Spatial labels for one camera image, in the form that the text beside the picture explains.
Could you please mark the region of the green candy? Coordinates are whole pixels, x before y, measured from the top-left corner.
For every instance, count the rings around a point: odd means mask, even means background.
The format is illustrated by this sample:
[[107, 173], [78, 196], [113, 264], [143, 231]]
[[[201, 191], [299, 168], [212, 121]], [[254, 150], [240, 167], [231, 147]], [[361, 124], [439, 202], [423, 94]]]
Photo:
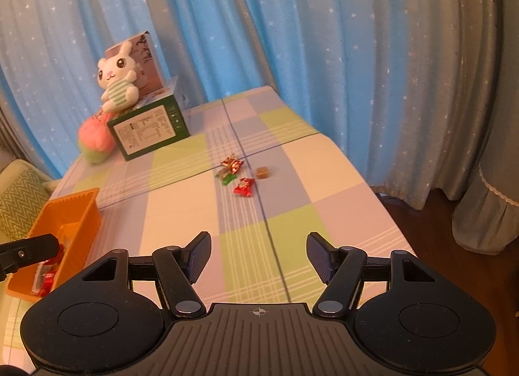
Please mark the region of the green candy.
[[223, 186], [227, 186], [230, 182], [237, 179], [237, 175], [231, 172], [229, 169], [221, 169], [215, 177], [221, 182]]

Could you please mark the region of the small red candy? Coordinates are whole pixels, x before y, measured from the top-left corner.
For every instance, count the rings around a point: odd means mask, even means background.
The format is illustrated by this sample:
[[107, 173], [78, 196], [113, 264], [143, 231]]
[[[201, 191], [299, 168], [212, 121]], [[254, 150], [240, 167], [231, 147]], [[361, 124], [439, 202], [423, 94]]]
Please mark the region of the small red candy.
[[233, 189], [233, 192], [239, 196], [249, 198], [252, 196], [254, 185], [254, 178], [243, 177], [239, 179], [239, 182], [237, 186]]

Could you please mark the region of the red gold candy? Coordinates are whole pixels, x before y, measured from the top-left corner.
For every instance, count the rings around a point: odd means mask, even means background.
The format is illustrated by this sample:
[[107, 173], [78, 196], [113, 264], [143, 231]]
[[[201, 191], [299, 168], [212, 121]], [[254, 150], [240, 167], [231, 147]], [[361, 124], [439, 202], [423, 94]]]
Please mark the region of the red gold candy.
[[234, 154], [229, 155], [221, 162], [221, 166], [234, 175], [240, 171], [243, 164], [244, 162]]

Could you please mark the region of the brown clear-wrapped candy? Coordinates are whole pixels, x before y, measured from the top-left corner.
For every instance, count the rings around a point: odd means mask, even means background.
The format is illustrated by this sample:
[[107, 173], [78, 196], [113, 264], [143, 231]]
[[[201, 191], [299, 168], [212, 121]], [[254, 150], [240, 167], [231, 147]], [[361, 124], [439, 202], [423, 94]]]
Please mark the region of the brown clear-wrapped candy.
[[268, 178], [270, 175], [270, 170], [265, 167], [265, 166], [262, 166], [262, 167], [258, 167], [256, 170], [255, 170], [255, 176], [256, 178], [258, 179], [265, 179], [265, 178]]

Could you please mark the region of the red wedding candy packet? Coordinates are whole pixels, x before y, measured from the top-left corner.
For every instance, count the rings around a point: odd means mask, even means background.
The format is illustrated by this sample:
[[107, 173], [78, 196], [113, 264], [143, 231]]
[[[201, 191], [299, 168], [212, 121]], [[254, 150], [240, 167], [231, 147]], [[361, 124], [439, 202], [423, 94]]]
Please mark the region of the red wedding candy packet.
[[32, 282], [31, 293], [33, 295], [42, 298], [50, 293], [60, 263], [63, 260], [63, 256], [64, 247], [61, 245], [60, 250], [55, 257], [48, 259], [47, 261], [38, 265]]

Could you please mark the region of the green chevron pillow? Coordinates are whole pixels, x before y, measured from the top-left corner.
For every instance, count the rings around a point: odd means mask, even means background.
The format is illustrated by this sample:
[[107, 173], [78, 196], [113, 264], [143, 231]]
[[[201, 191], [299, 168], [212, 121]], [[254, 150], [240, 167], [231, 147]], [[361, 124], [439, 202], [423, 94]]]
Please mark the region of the green chevron pillow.
[[10, 241], [26, 238], [49, 194], [32, 170], [24, 170], [1, 193], [1, 233]]

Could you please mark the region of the light green sofa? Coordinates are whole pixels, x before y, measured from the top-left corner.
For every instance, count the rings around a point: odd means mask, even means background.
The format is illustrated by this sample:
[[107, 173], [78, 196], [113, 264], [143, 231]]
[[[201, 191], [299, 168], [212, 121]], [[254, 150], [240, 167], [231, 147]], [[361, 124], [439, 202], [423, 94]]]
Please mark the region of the light green sofa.
[[[1, 193], [19, 176], [24, 170], [34, 171], [49, 197], [54, 189], [52, 179], [31, 164], [15, 160], [1, 171]], [[1, 233], [1, 242], [12, 242]], [[28, 373], [34, 371], [34, 366], [24, 350], [19, 335], [19, 324], [23, 314], [29, 308], [30, 303], [16, 299], [6, 293], [7, 280], [1, 282], [1, 363], [13, 365]]]

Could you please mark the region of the orange plastic tray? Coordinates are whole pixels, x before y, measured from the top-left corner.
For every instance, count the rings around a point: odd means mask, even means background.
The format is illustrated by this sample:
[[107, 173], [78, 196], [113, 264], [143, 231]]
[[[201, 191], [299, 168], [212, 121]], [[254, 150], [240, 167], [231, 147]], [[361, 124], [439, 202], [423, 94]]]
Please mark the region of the orange plastic tray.
[[64, 246], [52, 289], [84, 269], [101, 224], [98, 193], [96, 187], [48, 201], [29, 232], [29, 238], [51, 234]]

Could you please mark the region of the pink green star plush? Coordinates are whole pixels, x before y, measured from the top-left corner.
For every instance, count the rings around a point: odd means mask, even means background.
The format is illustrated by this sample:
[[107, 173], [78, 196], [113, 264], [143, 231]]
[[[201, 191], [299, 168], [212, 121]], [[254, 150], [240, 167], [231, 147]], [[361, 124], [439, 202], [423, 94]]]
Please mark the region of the pink green star plush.
[[89, 164], [101, 164], [115, 149], [108, 122], [113, 118], [111, 112], [99, 110], [87, 118], [78, 130], [78, 148]]

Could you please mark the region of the green white carton box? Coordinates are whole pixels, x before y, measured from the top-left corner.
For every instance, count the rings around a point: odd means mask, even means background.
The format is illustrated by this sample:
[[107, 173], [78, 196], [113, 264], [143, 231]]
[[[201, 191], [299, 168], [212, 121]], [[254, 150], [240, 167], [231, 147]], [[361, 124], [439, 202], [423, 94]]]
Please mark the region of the green white carton box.
[[190, 133], [183, 111], [188, 105], [179, 76], [173, 76], [163, 88], [143, 95], [133, 107], [117, 113], [108, 128], [123, 158], [131, 161], [186, 139]]

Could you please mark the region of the beige illustrated box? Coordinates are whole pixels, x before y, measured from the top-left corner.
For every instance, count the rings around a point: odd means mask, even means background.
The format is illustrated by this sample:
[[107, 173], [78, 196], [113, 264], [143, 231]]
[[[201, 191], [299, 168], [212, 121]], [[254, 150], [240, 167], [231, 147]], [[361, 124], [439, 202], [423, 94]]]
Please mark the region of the beige illustrated box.
[[[105, 53], [110, 54], [110, 56], [105, 58], [116, 55], [124, 41], [106, 50]], [[137, 80], [134, 82], [134, 85], [139, 90], [140, 98], [142, 89], [147, 89], [143, 94], [161, 89], [163, 87], [163, 79], [160, 74], [160, 67], [156, 62], [157, 58], [153, 51], [150, 33], [143, 31], [131, 37], [129, 41], [132, 43], [130, 56], [136, 61]]]

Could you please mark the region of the white bunny plush toy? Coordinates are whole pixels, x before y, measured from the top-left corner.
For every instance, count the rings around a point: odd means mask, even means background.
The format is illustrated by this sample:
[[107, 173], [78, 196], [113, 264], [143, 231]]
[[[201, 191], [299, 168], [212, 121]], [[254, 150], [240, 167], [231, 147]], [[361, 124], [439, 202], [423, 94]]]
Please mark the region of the white bunny plush toy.
[[122, 112], [138, 101], [136, 61], [131, 51], [132, 43], [126, 40], [116, 55], [98, 61], [98, 84], [104, 90], [101, 109], [105, 113]]

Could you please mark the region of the blue star curtain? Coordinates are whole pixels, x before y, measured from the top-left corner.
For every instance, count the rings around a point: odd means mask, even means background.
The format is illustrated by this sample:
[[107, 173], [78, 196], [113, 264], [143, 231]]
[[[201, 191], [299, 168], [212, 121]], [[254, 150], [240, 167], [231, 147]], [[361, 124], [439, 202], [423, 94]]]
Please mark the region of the blue star curtain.
[[99, 108], [109, 46], [151, 34], [191, 104], [270, 85], [371, 185], [453, 176], [457, 0], [1, 0], [1, 105], [53, 176]]

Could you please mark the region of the grey curtain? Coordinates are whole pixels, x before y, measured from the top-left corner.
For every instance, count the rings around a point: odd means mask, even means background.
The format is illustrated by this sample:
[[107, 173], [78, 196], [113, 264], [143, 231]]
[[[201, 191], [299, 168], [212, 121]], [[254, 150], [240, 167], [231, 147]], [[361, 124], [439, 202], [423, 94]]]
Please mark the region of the grey curtain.
[[358, 169], [422, 209], [456, 201], [456, 243], [496, 255], [518, 235], [518, 68], [503, 0], [371, 0], [374, 104]]

